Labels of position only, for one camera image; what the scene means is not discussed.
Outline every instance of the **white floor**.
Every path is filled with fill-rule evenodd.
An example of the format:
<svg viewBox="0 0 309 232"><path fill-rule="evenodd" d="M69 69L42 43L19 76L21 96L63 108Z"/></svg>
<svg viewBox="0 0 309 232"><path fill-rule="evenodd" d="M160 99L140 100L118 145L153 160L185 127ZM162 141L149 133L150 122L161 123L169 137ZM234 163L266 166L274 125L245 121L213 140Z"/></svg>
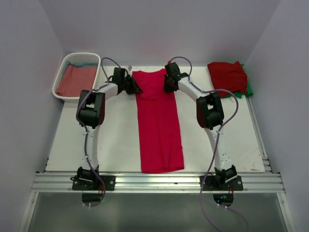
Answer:
<svg viewBox="0 0 309 232"><path fill-rule="evenodd" d="M161 67L133 67L152 72ZM112 75L113 67L106 68ZM181 67L189 72L188 67ZM207 67L194 67L192 79L205 90L213 89ZM182 92L175 93L185 169L181 172L205 172L212 149L205 131L196 120L195 103ZM235 110L233 99L222 99L225 120ZM75 172L84 155L82 127L75 119L77 104L65 103L50 153L46 171ZM230 157L238 172L264 172L261 151L245 97L239 99L239 112L225 126L225 138ZM106 102L105 120L99 132L99 170L104 172L140 172L140 149L135 96L125 92Z"/></svg>

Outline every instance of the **black bracket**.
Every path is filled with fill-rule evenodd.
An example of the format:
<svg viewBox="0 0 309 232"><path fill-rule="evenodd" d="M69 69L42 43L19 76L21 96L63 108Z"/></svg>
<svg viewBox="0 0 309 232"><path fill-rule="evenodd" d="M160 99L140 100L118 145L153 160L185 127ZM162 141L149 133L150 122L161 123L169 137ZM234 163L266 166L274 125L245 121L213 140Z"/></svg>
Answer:
<svg viewBox="0 0 309 232"><path fill-rule="evenodd" d="M114 190L116 183L116 177L114 175L100 175L100 178L105 184L106 191ZM82 167L79 167L77 175L70 179L73 181L72 190L102 190L100 188L100 181L91 170L85 170Z"/></svg>
<svg viewBox="0 0 309 232"><path fill-rule="evenodd" d="M204 182L203 191L229 191L232 186L236 191L242 191L243 185L239 175L237 175L236 168L232 165L227 170L218 170L214 168L216 175L208 175ZM200 184L204 179L204 175L199 177Z"/></svg>
<svg viewBox="0 0 309 232"><path fill-rule="evenodd" d="M126 70L123 68L114 68L112 82L118 85L118 94L123 90L129 95L142 93L142 89L138 86L133 76L126 75Z"/></svg>
<svg viewBox="0 0 309 232"><path fill-rule="evenodd" d="M220 95L217 92L199 97L197 104L197 122L201 128L212 130L215 126L222 125L224 119Z"/></svg>
<svg viewBox="0 0 309 232"><path fill-rule="evenodd" d="M165 65L165 70L167 72L167 74L164 75L165 92L177 91L179 89L178 82L182 78L189 76L187 73L180 73L180 69L175 62Z"/></svg>
<svg viewBox="0 0 309 232"><path fill-rule="evenodd" d="M101 179L105 184L106 191L114 191L116 177L114 175L100 175ZM81 180L77 176L72 177L73 181L72 190L76 191L92 191L92 190L101 190L99 188L100 182L91 182L86 180Z"/></svg>
<svg viewBox="0 0 309 232"><path fill-rule="evenodd" d="M203 175L199 177L201 185L203 179ZM240 175L224 184L218 184L215 175L208 175L204 182L203 191L230 191L232 187L234 188L234 191L243 191L243 184Z"/></svg>

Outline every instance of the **red cloth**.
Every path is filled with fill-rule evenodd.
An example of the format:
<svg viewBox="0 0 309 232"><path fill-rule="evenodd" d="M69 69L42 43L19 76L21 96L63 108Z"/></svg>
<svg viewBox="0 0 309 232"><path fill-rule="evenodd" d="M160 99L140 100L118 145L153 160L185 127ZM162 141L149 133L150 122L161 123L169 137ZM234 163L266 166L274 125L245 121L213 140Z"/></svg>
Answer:
<svg viewBox="0 0 309 232"><path fill-rule="evenodd" d="M213 62L207 65L211 75L214 89L224 88L231 92L248 93L247 74L243 71L239 61L234 64L227 62ZM228 93L219 92L220 96L226 97Z"/></svg>
<svg viewBox="0 0 309 232"><path fill-rule="evenodd" d="M165 93L165 69L133 72L142 93L136 94L142 173L184 169L177 106L174 93Z"/></svg>
<svg viewBox="0 0 309 232"><path fill-rule="evenodd" d="M90 90L97 74L97 67L68 65L56 94L63 97L79 97L83 89Z"/></svg>

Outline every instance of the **plastic basket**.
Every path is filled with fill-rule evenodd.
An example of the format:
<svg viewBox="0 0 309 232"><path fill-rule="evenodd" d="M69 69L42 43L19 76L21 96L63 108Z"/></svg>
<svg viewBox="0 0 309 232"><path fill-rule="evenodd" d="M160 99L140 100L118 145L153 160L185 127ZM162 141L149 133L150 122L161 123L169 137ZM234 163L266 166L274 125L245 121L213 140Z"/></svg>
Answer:
<svg viewBox="0 0 309 232"><path fill-rule="evenodd" d="M103 75L103 70L100 66L101 58L100 58L99 55L97 55L95 53L88 53L88 52L71 53L71 54L67 55L66 57L64 57L61 65L60 65L60 68L58 70L57 76L55 78L52 92L53 92L53 95L56 98L62 99L65 102L78 102L79 96L78 97L64 97L64 96L59 96L59 95L56 94L56 90L57 90L57 88L58 88L58 86L61 82L61 79L62 79L63 74L65 72L65 69L67 67L68 61L72 64L75 64L75 63L98 63L96 77L95 77L95 80L94 80L93 85L92 85L92 88L96 88L98 80L100 78L102 78L102 75Z"/></svg>

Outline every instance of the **purple cable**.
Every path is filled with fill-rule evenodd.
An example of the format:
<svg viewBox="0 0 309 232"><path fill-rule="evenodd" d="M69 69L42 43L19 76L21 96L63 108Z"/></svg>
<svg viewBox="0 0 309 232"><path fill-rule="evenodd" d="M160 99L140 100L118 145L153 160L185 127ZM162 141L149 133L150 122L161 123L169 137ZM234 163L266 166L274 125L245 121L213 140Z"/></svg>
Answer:
<svg viewBox="0 0 309 232"><path fill-rule="evenodd" d="M192 67L192 63L189 61L189 59L187 59L187 58L185 58L185 57L174 57L174 58L172 58L170 61L172 61L172 60L174 60L174 59L176 59L176 58L182 58L182 59L185 59L186 61L188 61L189 65L190 65L190 72L189 72L188 80L189 80L189 83L190 83L195 89L197 89L197 90L200 91L201 93L212 93L212 92L219 92L219 91L227 92L227 93L231 94L231 96L232 96L232 97L235 99L235 101L236 101L236 109L235 109L235 112L234 112L233 115L232 115L226 122L224 122L224 123L221 125L221 127L218 129L216 144L215 144L215 147L214 147L214 150L213 150L213 156L212 156L212 159L211 159L211 163L210 163L210 165L209 165L209 167L208 167L208 170L207 170L206 174L204 175L204 178L203 178L202 184L201 184L200 193L199 193L199 202L200 202L200 206L201 206L201 209L202 209L202 212L203 212L205 218L207 219L207 221L208 221L216 230L218 230L218 231L220 231L220 232L223 232L222 230L220 230L220 229L212 222L212 220L209 218L208 214L206 213L206 211L205 211L205 209L204 209L204 206L203 206L203 194L202 194L202 193L203 193L203 188L204 188L204 184L205 184L206 177L207 177L208 174L210 173L211 167L212 167L213 162L214 162L214 158L215 158L215 156L216 156L216 152L217 152L217 148L218 148L218 143L219 143L220 131L221 131L221 129L222 129L229 121L232 120L233 117L235 117L236 113L238 112L239 102L238 102L236 96L235 96L231 91L226 90L226 89L214 89L214 90L209 90L209 91L203 91L203 90L201 90L199 87L197 87L194 83L192 83L192 82L190 81L190 76L191 76L193 67ZM227 209L230 210L230 211L232 211L232 212L234 212L234 213L236 213L236 214L238 214L238 215L245 221L246 227L247 227L247 228L246 228L246 232L250 232L250 231L251 231L250 225L249 225L249 223L248 223L248 220L246 219L246 217L245 217L243 214L241 214L240 212L238 212L237 210L235 210L235 209L233 209L233 208L231 208L231 207L228 207Z"/></svg>
<svg viewBox="0 0 309 232"><path fill-rule="evenodd" d="M88 154L87 154L87 140L88 140L88 133L89 133L89 130L88 130L87 126L78 118L78 115L79 115L79 113L81 112L82 105L86 102L86 100L88 99L88 97L90 96L90 94L91 94L93 91L99 91L100 89L106 87L106 86L109 84L108 76L107 76L107 74L106 74L106 72L105 72L105 70L104 70L104 67L103 67L103 60L105 60L105 59L109 59L110 61L114 62L114 63L120 68L119 64L118 64L116 61L114 61L113 59L108 58L108 57L102 58L102 60L101 60L101 67L102 67L102 70L103 70L103 72L104 72L104 74L105 74L105 76L106 76L107 83L104 84L104 85L102 85L102 86L100 86L100 87L97 88L97 89L94 89L94 88L91 89L91 90L87 93L87 95L85 96L85 98L82 100L82 102L81 102L81 104L79 105L79 107L77 108L77 112L76 112L76 120L77 120L77 121L85 128L85 130L86 130L85 143L84 143L84 154L85 154L85 157L86 157L86 161L87 161L87 163L88 163L88 165L89 165L89 167L90 167L90 170L93 172L93 174L96 176L96 178L101 182L101 184L102 184L102 186L103 186L103 193L102 193L102 197L101 197L100 201L99 201L98 203L94 204L94 205L91 205L91 203L89 203L89 206L90 206L90 207L97 206L98 204L100 204L100 203L102 202L102 200L103 200L104 197L105 197L105 188L106 188L106 186L105 186L104 181L103 181L102 178L100 177L100 175L94 170L94 168L93 168L93 166L91 165L91 162L90 162L90 160L89 160L89 158L88 158Z"/></svg>

